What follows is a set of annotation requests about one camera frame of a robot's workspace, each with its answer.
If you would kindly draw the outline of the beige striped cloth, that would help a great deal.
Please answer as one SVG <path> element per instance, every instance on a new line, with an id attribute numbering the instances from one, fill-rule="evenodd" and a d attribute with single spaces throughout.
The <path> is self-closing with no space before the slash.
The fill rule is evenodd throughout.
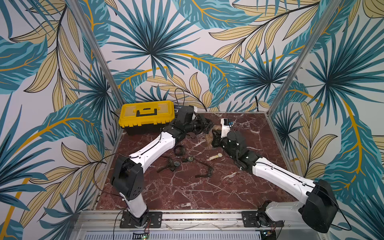
<path id="1" fill-rule="evenodd" d="M 213 133 L 221 133 L 221 128 L 220 126 L 214 126 L 210 132 L 206 135 L 206 142 L 207 142 L 207 148 L 208 150 L 213 149 L 212 147 L 212 140 L 213 140 Z"/>

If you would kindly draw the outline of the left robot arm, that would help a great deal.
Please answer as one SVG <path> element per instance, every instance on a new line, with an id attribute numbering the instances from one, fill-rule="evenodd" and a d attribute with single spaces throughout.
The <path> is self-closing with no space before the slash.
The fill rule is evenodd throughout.
<path id="1" fill-rule="evenodd" d="M 146 221 L 149 214 L 142 195 L 144 173 L 148 167 L 184 140 L 187 134 L 207 134 L 213 126 L 212 120 L 197 114 L 194 107 L 181 107 L 176 118 L 161 130 L 155 140 L 128 157 L 116 159 L 111 185 L 127 204 L 128 212 L 139 225 Z"/>

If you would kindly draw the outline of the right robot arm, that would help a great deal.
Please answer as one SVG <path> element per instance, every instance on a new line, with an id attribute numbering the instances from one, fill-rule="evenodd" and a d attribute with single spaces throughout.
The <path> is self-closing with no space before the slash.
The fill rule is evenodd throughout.
<path id="1" fill-rule="evenodd" d="M 222 148 L 240 170 L 271 182 L 296 199 L 289 203 L 265 202 L 258 213 L 259 219 L 268 224 L 301 222 L 319 233 L 329 231 L 339 206 L 328 182 L 305 179 L 273 164 L 249 150 L 238 131 L 231 130 L 226 134 L 214 131 L 213 136 L 212 146 Z"/>

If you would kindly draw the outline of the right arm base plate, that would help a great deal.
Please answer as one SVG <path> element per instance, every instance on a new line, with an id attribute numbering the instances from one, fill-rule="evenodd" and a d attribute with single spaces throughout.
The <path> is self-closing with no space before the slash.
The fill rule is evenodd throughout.
<path id="1" fill-rule="evenodd" d="M 245 228 L 278 228 L 283 227 L 283 221 L 273 221 L 263 211 L 243 211 L 241 212 Z"/>

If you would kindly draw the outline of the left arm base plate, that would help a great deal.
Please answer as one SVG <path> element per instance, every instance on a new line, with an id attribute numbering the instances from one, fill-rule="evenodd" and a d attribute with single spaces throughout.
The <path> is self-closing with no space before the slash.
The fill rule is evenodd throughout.
<path id="1" fill-rule="evenodd" d="M 137 218 L 130 212 L 124 212 L 120 228 L 121 229 L 134 229 L 134 228 L 146 228 L 149 227 L 150 229 L 159 229 L 162 225 L 162 218 L 163 213 L 162 212 L 144 212 L 144 214 Z"/>

